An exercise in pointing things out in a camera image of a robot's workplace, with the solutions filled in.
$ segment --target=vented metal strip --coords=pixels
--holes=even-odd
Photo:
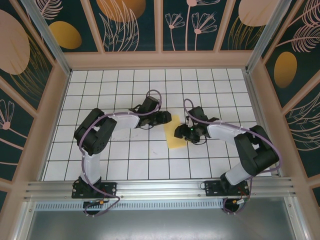
[[[190,200],[122,200],[112,210],[183,210],[183,209],[220,209],[222,199],[190,199]],[[103,207],[94,206],[88,211],[104,210],[112,202]],[[37,202],[35,211],[83,211],[83,202],[79,201],[44,201]]]

